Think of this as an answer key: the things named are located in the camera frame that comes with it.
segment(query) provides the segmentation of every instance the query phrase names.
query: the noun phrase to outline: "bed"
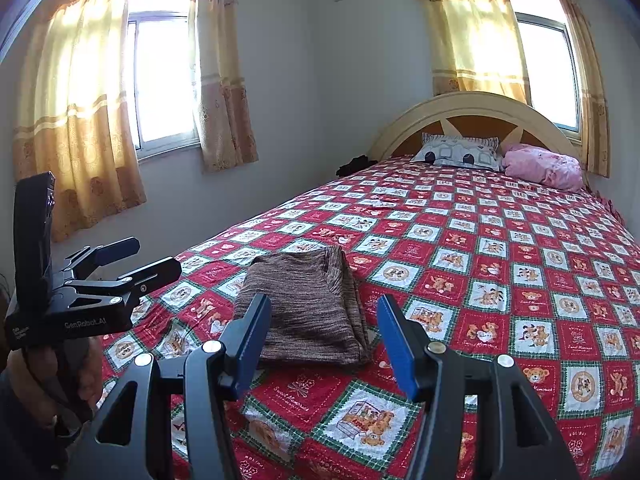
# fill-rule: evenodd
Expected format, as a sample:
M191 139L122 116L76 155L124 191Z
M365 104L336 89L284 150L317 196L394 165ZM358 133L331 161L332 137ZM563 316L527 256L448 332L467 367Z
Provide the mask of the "bed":
M105 395L136 354L179 356L220 336L253 257L340 244L373 360L356 372L257 371L246 398L226 407L243 478L404 478L421 414L398 390L376 329L386 293L434 340L481 358L512 355L580 474L608 472L640 430L640 250L585 191L411 163L423 132L576 155L552 123L505 97L457 92L411 108L380 132L375 166L178 256L180 281L143 298L133 330L104 337ZM459 478L472 477L474 403L466 398ZM172 407L177 476L186 478L179 397Z

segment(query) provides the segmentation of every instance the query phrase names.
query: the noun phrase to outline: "curtain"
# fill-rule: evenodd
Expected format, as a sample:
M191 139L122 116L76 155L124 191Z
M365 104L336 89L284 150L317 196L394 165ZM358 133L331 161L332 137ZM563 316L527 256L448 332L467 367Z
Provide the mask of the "curtain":
M56 177L52 239L146 201L124 93L127 0L43 0L18 88L17 180Z
M420 0L431 40L433 94L479 90L530 104L518 22L509 0Z
M240 75L237 0L191 0L189 34L194 119L208 170L258 160Z
M567 18L580 72L582 163L587 171L609 176L609 110L598 55L578 0L559 0Z

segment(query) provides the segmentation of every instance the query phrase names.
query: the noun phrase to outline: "silver bolt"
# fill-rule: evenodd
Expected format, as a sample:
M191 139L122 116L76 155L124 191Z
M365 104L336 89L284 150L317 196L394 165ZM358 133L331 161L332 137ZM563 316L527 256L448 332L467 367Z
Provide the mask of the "silver bolt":
M137 366L147 366L154 360L154 357L151 354L140 354L136 356L134 362Z
M511 368L515 364L515 361L510 355L502 354L498 356L498 364L504 368Z
M444 352L447 351L447 346L440 341L431 341L429 346L427 346L427 350L434 354L444 354Z
M202 349L207 354L215 354L222 350L222 343L220 341L206 341L204 345L202 345Z

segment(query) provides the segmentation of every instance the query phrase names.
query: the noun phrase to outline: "bedspread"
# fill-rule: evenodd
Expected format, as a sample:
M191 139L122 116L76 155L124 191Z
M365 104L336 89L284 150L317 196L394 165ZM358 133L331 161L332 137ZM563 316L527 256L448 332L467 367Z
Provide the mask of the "bedspread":
M216 339L252 258L340 244L366 310L372 363L256 372L226 407L242 477L404 478L419 406L398 390L376 301L451 348L512 355L558 422L584 478L606 473L640 430L640 250L586 192L395 158L302 194L185 253L178 283L143 298L125 334L105 336L105 394L142 351L180 356ZM460 478L472 475L466 398ZM172 402L186 478L181 399Z

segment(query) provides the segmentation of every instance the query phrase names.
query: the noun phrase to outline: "window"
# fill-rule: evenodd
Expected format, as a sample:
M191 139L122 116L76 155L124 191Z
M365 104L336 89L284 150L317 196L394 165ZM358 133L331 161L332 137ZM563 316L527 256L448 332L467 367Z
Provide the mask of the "window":
M558 0L511 0L531 84L533 107L579 140L578 81L566 17Z
M129 0L126 89L138 158L197 142L187 14L190 0Z

